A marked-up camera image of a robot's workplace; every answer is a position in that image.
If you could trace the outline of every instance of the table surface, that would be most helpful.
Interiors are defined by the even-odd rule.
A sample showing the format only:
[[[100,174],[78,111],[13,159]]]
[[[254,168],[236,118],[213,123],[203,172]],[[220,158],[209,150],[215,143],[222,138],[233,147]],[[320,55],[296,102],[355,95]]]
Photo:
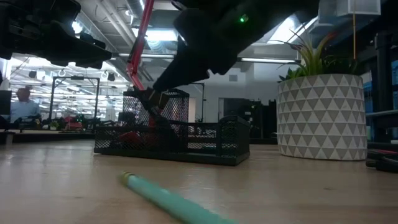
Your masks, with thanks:
[[[92,149],[93,141],[0,148],[0,223],[178,223],[123,187],[116,179],[122,170],[239,223],[397,223],[398,175],[364,162],[284,157],[276,146],[251,146],[237,167]]]

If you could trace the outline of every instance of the man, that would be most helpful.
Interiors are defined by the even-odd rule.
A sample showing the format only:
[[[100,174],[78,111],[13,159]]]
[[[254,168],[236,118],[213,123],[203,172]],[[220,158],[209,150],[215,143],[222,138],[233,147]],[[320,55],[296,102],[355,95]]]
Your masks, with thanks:
[[[30,90],[20,88],[17,91],[17,96],[19,101],[11,103],[10,123],[15,122],[18,118],[40,114],[39,105],[29,99]]]

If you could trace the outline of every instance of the red pole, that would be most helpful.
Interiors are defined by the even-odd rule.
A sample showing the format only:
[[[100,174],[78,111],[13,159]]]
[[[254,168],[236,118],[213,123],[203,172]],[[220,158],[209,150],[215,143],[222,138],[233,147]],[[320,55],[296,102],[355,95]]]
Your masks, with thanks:
[[[145,46],[145,34],[147,33],[154,2],[155,0],[146,0],[145,2],[144,12],[142,13],[142,20],[138,30],[138,36],[136,43],[134,43],[134,52],[132,54],[130,63],[127,64],[127,73],[129,74],[132,83],[140,90],[144,90],[144,86],[138,78],[137,71],[141,54]]]

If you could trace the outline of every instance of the mint green pen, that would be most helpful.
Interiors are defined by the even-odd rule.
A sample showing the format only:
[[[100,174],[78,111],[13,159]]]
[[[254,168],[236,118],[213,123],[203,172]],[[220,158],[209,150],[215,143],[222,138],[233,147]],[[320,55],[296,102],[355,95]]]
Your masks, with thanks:
[[[204,209],[183,197],[162,189],[142,177],[123,172],[121,182],[142,197],[150,200],[171,216],[188,224],[236,224],[232,220],[226,220],[219,215]]]

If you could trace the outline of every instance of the white geometric planter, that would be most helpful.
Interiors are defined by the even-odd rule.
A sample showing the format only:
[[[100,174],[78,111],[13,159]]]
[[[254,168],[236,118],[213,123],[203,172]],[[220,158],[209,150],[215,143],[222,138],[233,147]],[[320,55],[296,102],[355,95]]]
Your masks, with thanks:
[[[279,84],[278,148],[282,155],[360,161],[366,158],[362,78],[316,75]]]

